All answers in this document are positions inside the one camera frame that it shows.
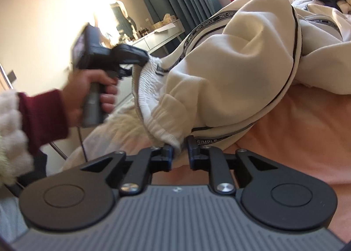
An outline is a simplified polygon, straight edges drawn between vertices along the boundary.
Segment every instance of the triangular cutout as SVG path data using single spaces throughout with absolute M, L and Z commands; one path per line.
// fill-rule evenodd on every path
M 88 167 L 81 169 L 82 171 L 100 173 L 111 162 L 112 158 L 103 159 L 97 163 L 91 164 Z
M 254 156 L 249 156 L 249 159 L 250 159 L 251 163 L 256 167 L 256 169 L 259 171 L 268 171 L 268 170 L 278 169 L 277 167 L 275 167 L 267 162 L 264 162 L 263 160 L 260 160 Z

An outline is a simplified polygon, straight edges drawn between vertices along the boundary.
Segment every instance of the maroon sleeve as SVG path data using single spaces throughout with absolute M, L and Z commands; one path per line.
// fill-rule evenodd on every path
M 30 154 L 35 155 L 42 145 L 68 136 L 68 123 L 59 90 L 35 97 L 24 93 L 18 96 L 22 130 L 28 137 Z

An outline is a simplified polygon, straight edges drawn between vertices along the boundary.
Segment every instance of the paper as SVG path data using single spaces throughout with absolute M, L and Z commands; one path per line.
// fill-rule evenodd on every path
M 170 24 L 166 24 L 158 29 L 155 29 L 155 32 L 162 32 L 162 31 L 165 31 L 165 30 L 169 30 L 171 28 L 174 28 L 176 27 L 173 23 L 170 23 Z

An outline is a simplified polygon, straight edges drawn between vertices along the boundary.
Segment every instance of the garment sleeve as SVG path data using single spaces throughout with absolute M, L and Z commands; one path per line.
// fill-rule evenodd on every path
M 0 94 L 0 185 L 33 169 L 38 149 L 68 136 L 61 93 L 54 90 L 35 97 L 14 90 Z

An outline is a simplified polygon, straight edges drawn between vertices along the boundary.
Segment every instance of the device handle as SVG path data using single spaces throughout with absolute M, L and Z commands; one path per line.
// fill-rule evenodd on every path
M 104 93 L 104 88 L 100 83 L 91 83 L 83 104 L 81 127 L 92 127 L 103 123 L 107 114 L 101 108 L 100 94 Z

